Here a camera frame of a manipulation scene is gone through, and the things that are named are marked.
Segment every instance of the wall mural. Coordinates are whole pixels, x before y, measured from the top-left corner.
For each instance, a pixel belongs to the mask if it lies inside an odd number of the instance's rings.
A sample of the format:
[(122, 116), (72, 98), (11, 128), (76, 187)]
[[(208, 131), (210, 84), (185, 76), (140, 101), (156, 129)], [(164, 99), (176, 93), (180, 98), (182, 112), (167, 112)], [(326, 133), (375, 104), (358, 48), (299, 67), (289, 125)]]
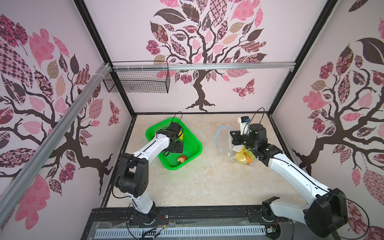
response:
[[(164, 8), (154, 16), (162, 17), (168, 24), (160, 25), (150, 21), (151, 31), (156, 38), (149, 40), (146, 49), (156, 55), (156, 64), (169, 63), (252, 63), (260, 62), (267, 55), (258, 52), (266, 42), (255, 41), (263, 29), (257, 29), (263, 20), (260, 0), (160, 0), (170, 8)], [(235, 7), (232, 15), (227, 14), (228, 2)], [(202, 81), (216, 81), (221, 77), (224, 81), (237, 78), (249, 73), (246, 69), (170, 71), (175, 76), (175, 82), (188, 84), (194, 81), (198, 99), (188, 106), (199, 106), (201, 111), (207, 112), (203, 106), (215, 106), (205, 99)], [(160, 72), (159, 78), (165, 77)], [(254, 91), (254, 80), (245, 88), (234, 88), (233, 91), (244, 97)]]
[[(12, 174), (0, 171), (1, 178), (17, 176), (21, 171), (19, 166), (31, 159), (37, 146), (47, 138), (91, 77), (88, 64), (80, 70), (75, 54), (70, 57), (70, 52), (64, 43), (51, 36), (54, 44), (50, 42), (47, 30), (40, 29), (40, 35), (33, 33), (32, 36), (28, 36), (19, 23), (15, 25), (5, 15), (0, 17), (0, 37), (5, 41), (0, 40), (0, 70), (2, 83), (7, 91), (0, 96), (0, 103), (5, 105), (5, 108), (0, 109), (0, 125), (4, 125), (0, 127), (0, 149), (6, 146), (16, 147), (0, 154), (0, 167), (18, 169)], [(33, 67), (33, 73), (26, 61), (16, 52), (16, 47), (26, 46), (28, 40), (37, 63)], [(60, 53), (60, 56), (52, 55), (55, 54), (56, 47), (59, 50), (56, 52)], [(45, 71), (41, 68), (41, 64), (46, 60), (51, 62)], [(100, 88), (101, 85), (93, 92), (69, 131), (65, 133), (66, 142), (52, 152), (47, 164), (43, 166), (50, 168), (47, 176), (37, 175), (35, 182), (20, 199), (15, 220), (26, 218), (27, 229), (36, 225), (39, 218), (37, 211), (46, 207), (50, 190), (61, 195), (63, 184), (73, 179), (77, 169), (95, 168), (100, 177), (99, 194), (101, 193), (103, 177), (111, 172), (111, 168), (107, 169), (107, 166), (112, 154), (104, 161), (83, 154), (83, 147), (88, 146), (87, 139), (92, 137), (88, 129), (100, 124), (97, 119), (104, 101), (98, 99)], [(26, 104), (25, 109), (25, 103), (29, 103), (32, 108), (28, 109)], [(112, 111), (108, 123), (110, 126), (119, 122), (120, 110), (112, 101), (109, 103)], [(17, 148), (15, 142), (18, 139), (32, 141), (36, 143), (36, 148)]]
[[(366, 2), (358, 0), (349, 11), (357, 10)], [(379, 33), (384, 39), (384, 22), (381, 19)], [(356, 186), (361, 183), (362, 175), (360, 163), (356, 161), (356, 154), (360, 153), (366, 169), (362, 181), (368, 192), (384, 205), (384, 119), (382, 114), (376, 114), (384, 109), (384, 73), (364, 68), (365, 61), (368, 61), (382, 69), (384, 43), (377, 38), (362, 38), (357, 41), (362, 43), (363, 57), (355, 55), (348, 44), (336, 61), (336, 66), (333, 62), (321, 66), (321, 80), (314, 82), (311, 85), (314, 91), (303, 98), (307, 107), (314, 110), (308, 118), (313, 121), (313, 130), (318, 137), (308, 156), (292, 150), (302, 161), (299, 166), (311, 174), (311, 165), (316, 162), (324, 146), (335, 145), (332, 154), (340, 154), (340, 164), (353, 161), (351, 180)], [(383, 145), (370, 149), (360, 147), (373, 142)], [(373, 167), (380, 169), (381, 173), (373, 171)], [(367, 230), (365, 215), (362, 216), (349, 201), (348, 210), (351, 216), (350, 229), (356, 234), (364, 233)], [(383, 238), (384, 229), (377, 226), (370, 226), (364, 237), (366, 240)]]

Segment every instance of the butterfly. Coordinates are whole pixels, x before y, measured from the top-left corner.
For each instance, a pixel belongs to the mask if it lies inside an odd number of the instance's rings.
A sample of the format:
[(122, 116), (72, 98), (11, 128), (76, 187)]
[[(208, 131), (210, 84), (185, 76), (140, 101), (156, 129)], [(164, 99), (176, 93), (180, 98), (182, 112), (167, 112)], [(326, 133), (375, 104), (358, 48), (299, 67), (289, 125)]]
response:
[(109, 118), (109, 121), (108, 121), (108, 126), (112, 125), (112, 124), (117, 124), (119, 123), (119, 113), (120, 113), (120, 110), (118, 107), (115, 107), (115, 104), (110, 100), (109, 101), (109, 105), (111, 106), (111, 110), (112, 110), (112, 116)]
[(255, 79), (252, 79), (251, 81), (249, 81), (249, 83), (247, 83), (247, 85), (245, 86), (245, 88), (234, 88), (232, 90), (235, 91), (235, 93), (238, 93), (240, 97), (242, 97), (244, 99), (244, 96), (246, 96), (247, 92), (248, 93), (253, 93), (255, 94), (253, 91), (255, 90), (255, 88), (253, 87), (253, 85), (255, 85)]

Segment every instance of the green basket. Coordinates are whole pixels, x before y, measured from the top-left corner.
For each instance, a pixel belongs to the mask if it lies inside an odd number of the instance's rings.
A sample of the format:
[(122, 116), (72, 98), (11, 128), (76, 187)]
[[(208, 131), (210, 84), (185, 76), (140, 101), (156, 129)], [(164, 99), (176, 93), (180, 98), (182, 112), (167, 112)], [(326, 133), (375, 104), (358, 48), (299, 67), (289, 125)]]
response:
[[(201, 145), (201, 142), (191, 133), (191, 131), (184, 125), (182, 121), (179, 121), (180, 119), (174, 118), (174, 122), (179, 122), (179, 124), (183, 127), (183, 142), (184, 142), (184, 149), (183, 153), (170, 153), (168, 156), (164, 157), (163, 153), (160, 153), (158, 157), (160, 158), (160, 161), (163, 163), (164, 167), (169, 170), (176, 170), (180, 167), (184, 166), (191, 160), (193, 160), (195, 157), (199, 156), (201, 152), (203, 151), (203, 146)], [(153, 137), (155, 136), (155, 133), (162, 129), (169, 126), (171, 123), (172, 118), (168, 118), (162, 122), (159, 122), (152, 127), (148, 128), (148, 130), (145, 133), (146, 138), (148, 141), (151, 141)], [(187, 160), (181, 164), (178, 164), (177, 159), (182, 156), (186, 155)]]

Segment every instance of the black wire mesh basket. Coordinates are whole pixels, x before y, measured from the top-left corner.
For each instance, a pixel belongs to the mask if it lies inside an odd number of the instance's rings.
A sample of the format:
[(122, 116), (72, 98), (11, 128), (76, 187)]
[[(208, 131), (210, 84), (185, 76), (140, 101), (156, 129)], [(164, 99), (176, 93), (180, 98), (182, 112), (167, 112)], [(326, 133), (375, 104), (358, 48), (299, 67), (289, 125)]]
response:
[(170, 83), (168, 63), (166, 61), (127, 61), (129, 64), (137, 62), (154, 64), (113, 67), (104, 78), (108, 92), (168, 93)]

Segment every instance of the aluminum rail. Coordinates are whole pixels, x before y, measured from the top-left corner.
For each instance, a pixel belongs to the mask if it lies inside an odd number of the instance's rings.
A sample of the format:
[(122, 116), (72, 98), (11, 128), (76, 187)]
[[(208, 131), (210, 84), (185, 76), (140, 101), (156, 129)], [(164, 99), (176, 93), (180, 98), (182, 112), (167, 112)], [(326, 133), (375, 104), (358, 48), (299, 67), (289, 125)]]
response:
[(25, 191), (35, 180), (37, 174), (47, 161), (52, 151), (57, 147), (65, 132), (75, 120), (81, 109), (85, 106), (93, 91), (109, 73), (109, 63), (102, 64), (92, 76), (89, 83), (84, 87), (81, 94), (76, 98), (72, 106), (59, 120), (52, 132), (44, 142), (37, 148), (32, 158), (25, 164), (20, 173), (5, 190), (0, 198), (0, 225), (2, 225), (11, 211), (15, 208)]
[[(208, 69), (294, 68), (295, 62), (168, 64), (170, 71)], [(114, 69), (166, 68), (167, 65), (117, 65)]]

